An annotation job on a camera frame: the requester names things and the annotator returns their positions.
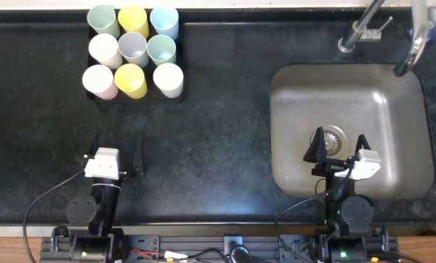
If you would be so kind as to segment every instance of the stainless steel sink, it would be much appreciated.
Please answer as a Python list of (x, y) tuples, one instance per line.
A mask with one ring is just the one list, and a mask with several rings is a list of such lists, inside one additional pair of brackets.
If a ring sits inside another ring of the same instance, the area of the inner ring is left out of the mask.
[[(314, 164), (303, 162), (313, 132), (322, 126), (328, 154), (353, 155), (365, 134), (382, 167), (356, 182), (356, 192), (374, 198), (417, 198), (435, 181), (424, 94), (408, 72), (393, 65), (292, 65), (271, 82), (272, 171), (276, 183), (298, 197), (314, 195)], [(320, 183), (318, 192), (324, 190)]]

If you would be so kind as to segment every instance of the chrome faucet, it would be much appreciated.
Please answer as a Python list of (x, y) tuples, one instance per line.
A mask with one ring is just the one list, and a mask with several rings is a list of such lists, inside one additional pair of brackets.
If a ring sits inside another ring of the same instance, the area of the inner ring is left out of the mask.
[[(378, 41), (381, 38), (381, 30), (391, 21), (391, 18), (380, 29), (367, 29), (367, 24), (372, 20), (373, 15), (380, 9), (385, 0), (374, 0), (365, 10), (358, 21), (355, 21), (346, 37), (338, 41), (338, 47), (345, 53), (354, 51), (357, 42)], [(411, 47), (406, 58), (394, 68), (397, 77), (404, 76), (419, 60), (424, 51), (429, 33), (427, 3), (425, 0), (410, 0), (413, 12), (414, 34)]]

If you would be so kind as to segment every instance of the faucet base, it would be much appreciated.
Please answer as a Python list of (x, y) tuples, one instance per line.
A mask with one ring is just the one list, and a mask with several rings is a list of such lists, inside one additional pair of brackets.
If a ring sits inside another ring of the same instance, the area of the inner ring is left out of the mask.
[(344, 53), (351, 53), (351, 52), (354, 51), (354, 48), (356, 48), (355, 45), (353, 47), (351, 47), (351, 48), (343, 47), (343, 37), (341, 37), (340, 40), (337, 42), (337, 46)]

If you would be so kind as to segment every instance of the drain strainer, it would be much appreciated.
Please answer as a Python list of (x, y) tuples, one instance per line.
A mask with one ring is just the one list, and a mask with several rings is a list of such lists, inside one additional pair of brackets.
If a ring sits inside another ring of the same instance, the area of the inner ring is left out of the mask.
[[(341, 149), (345, 149), (347, 147), (347, 139), (343, 131), (333, 125), (323, 126), (323, 131), (325, 135), (325, 147), (326, 147), (326, 155), (327, 156), (340, 156), (344, 151)], [(310, 138), (310, 142), (313, 141), (316, 130), (312, 133), (312, 137)]]

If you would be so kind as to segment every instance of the faucet handle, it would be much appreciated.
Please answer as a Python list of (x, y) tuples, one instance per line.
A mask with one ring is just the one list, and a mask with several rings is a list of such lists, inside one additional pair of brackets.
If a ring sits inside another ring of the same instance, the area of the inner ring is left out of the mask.
[(393, 20), (389, 17), (388, 20), (379, 29), (366, 29), (359, 39), (360, 42), (377, 42), (381, 39), (381, 31)]

